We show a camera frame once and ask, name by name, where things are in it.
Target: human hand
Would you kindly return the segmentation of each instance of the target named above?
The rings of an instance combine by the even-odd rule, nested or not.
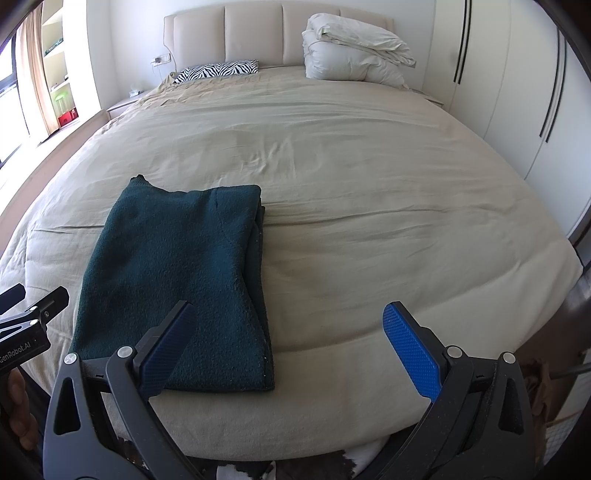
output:
[[[14,403],[9,424],[25,450],[33,450],[39,442],[37,420],[29,409],[29,396],[25,390],[25,379],[18,368],[8,375],[8,396]]]

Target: shelf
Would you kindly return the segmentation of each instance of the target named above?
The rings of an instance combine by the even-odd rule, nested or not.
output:
[[[67,79],[65,82],[61,82],[57,87],[52,88],[50,90],[50,93],[54,93],[56,91],[58,91],[60,88],[65,87],[66,85],[68,85],[70,83],[70,79]]]
[[[53,50],[51,50],[43,58],[44,59],[48,59],[49,57],[54,57],[55,55],[59,55],[60,53],[64,53],[64,43],[65,42],[61,42],[56,48],[54,48]]]
[[[47,20],[45,20],[43,26],[45,27],[46,25],[51,25],[54,23],[61,22],[61,16],[62,16],[63,12],[64,12],[64,8],[61,7],[56,13],[54,13]]]

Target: bed sheet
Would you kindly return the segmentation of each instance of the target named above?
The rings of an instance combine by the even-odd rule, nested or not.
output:
[[[162,85],[60,170],[0,260],[0,288],[23,283],[28,303],[70,292],[49,324],[52,348],[26,365],[48,391],[86,264],[138,174],[166,190],[258,184],[267,209],[276,389],[151,400],[201,458],[297,458],[407,427],[428,401],[382,331],[387,303],[402,301],[444,344],[496,358],[551,317],[582,270],[512,168],[415,93],[309,80],[301,67]]]

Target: wardrobe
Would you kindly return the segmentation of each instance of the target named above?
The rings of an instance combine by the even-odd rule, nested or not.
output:
[[[591,82],[534,0],[437,0],[423,86],[576,240],[591,201]]]

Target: white wall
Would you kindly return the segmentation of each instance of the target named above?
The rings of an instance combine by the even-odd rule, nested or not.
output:
[[[111,33],[115,69],[121,98],[133,88],[148,89],[174,70],[174,63],[152,68],[150,60],[167,53],[163,45],[166,15],[220,0],[111,0]],[[396,33],[417,59],[416,69],[405,69],[413,88],[422,88],[435,13],[435,0],[322,0],[343,7],[372,11],[393,17]]]
[[[88,47],[100,107],[108,109],[123,97],[117,82],[111,42],[111,2],[87,0]]]

